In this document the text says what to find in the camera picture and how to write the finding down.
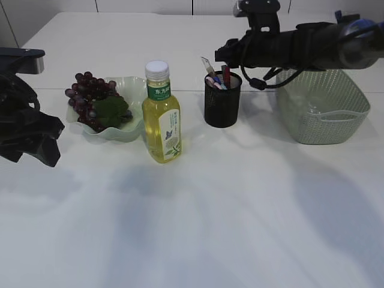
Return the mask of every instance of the light green plastic basket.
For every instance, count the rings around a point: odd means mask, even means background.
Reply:
[[[295,71],[280,73],[277,83]],[[348,140],[370,111],[364,93],[341,70],[303,72],[277,90],[277,102],[290,135],[309,145]]]

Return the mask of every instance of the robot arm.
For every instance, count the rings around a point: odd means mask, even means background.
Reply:
[[[248,17],[250,30],[241,39],[230,39],[215,52],[215,60],[230,68],[242,68],[244,77],[259,90],[278,88],[265,80],[282,69],[305,70],[365,69],[384,58],[384,22],[376,24],[359,15],[336,12],[337,23],[305,23],[294,31],[280,32],[277,0],[240,0],[235,17]],[[247,68],[271,67],[264,80],[250,79]]]
[[[0,48],[0,156],[18,162],[27,153],[54,167],[64,125],[40,112],[36,92],[16,76],[42,72],[44,55],[42,50]]]

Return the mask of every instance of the black mesh pen holder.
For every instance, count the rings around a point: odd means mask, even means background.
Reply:
[[[222,72],[216,71],[216,75],[224,83]],[[228,90],[219,90],[210,86],[207,82],[205,83],[205,122],[216,128],[227,128],[236,123],[241,84],[240,76],[235,73],[230,74],[230,87],[227,87]]]

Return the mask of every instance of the blue component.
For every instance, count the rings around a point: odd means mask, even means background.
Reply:
[[[215,80],[215,82],[217,82],[217,83],[219,83],[221,85],[221,81],[220,81],[220,79],[217,76],[214,77],[214,80]]]
[[[353,32],[356,32],[356,31],[359,31],[359,30],[371,27],[373,25],[376,25],[376,22],[374,22],[372,20],[368,20],[368,19],[359,19],[359,20],[356,20],[356,21],[350,23],[346,27],[346,30],[345,30],[344,34],[345,35],[349,35],[349,34],[351,34]],[[373,33],[373,32],[364,33],[364,34],[358,36],[358,38],[367,37],[367,36],[371,35],[371,33]]]
[[[343,12],[341,12],[341,10],[338,10],[335,12],[335,17],[336,17],[336,20],[337,20],[337,23],[341,20],[341,18],[343,18]]]

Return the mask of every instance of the white wall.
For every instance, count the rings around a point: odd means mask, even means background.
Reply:
[[[291,10],[333,13],[342,10],[359,13],[375,21],[384,20],[383,0],[292,0]]]
[[[99,12],[192,14],[192,0],[97,0]]]
[[[51,18],[71,12],[152,12],[159,14],[232,14],[235,0],[0,0],[19,46],[23,46]],[[359,12],[384,20],[384,0],[280,0],[281,13],[289,10],[333,13]],[[16,45],[0,7],[0,46]]]
[[[290,0],[279,0],[279,2],[280,12],[288,12]],[[194,0],[193,8],[195,15],[232,15],[235,3],[235,0]]]
[[[20,47],[59,12],[97,11],[95,0],[1,0],[1,2]]]
[[[17,47],[2,6],[0,6],[0,47]]]

